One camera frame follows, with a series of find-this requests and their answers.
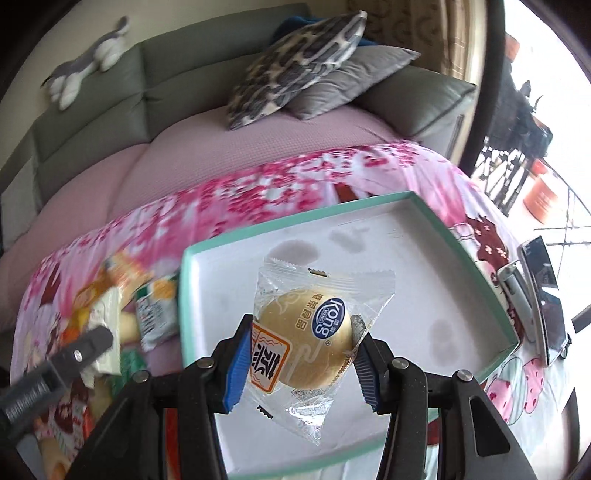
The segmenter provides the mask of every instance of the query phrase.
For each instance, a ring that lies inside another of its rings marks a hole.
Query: gray cat plush
[[[47,84],[52,102],[58,102],[60,110],[68,108],[80,91],[85,77],[100,69],[109,70],[125,51],[123,35],[129,30],[129,18],[121,17],[116,28],[96,40],[82,55],[58,65],[43,81]]]

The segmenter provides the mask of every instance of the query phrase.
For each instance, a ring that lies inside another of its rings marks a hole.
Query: leopard print pillow
[[[274,43],[246,70],[228,104],[230,130],[276,112],[337,69],[357,48],[367,13],[343,14],[300,28]]]

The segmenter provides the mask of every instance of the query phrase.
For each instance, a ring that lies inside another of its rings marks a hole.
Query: pink floral bedsheet
[[[518,243],[505,217],[457,167],[406,141],[337,148],[242,170],[168,195],[81,236],[44,259],[31,279],[18,315],[11,378],[58,350],[74,295],[121,248],[156,275],[169,274],[189,245],[220,233],[405,190],[420,195],[456,235],[514,322],[521,345],[483,387],[531,456],[570,395],[568,359],[542,369],[498,285],[495,272],[517,258]],[[180,368],[178,342],[174,345],[149,360],[156,374]],[[87,399],[88,392],[78,385],[37,429],[39,436],[57,437],[70,459],[85,436],[79,423]]]

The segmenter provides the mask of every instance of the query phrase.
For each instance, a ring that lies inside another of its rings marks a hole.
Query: screw
[[[463,382],[470,382],[474,378],[474,375],[469,370],[458,370],[457,377]]]
[[[398,370],[405,370],[408,368],[408,360],[399,356],[392,360],[392,365]]]
[[[211,358],[210,356],[204,356],[197,360],[197,366],[199,368],[203,368],[204,370],[213,367],[214,363],[215,361],[213,361],[213,358]]]
[[[133,378],[134,382],[136,383],[144,383],[150,378],[150,373],[147,370],[139,370],[138,372],[134,373],[134,376],[131,378]]]

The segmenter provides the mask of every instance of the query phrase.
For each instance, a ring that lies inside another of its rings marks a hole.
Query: green snack packet
[[[139,370],[146,370],[146,363],[136,349],[123,350],[121,352],[121,375],[109,377],[111,395],[115,398],[131,379],[134,373]]]
[[[178,275],[153,280],[135,292],[142,349],[149,352],[178,334]]]

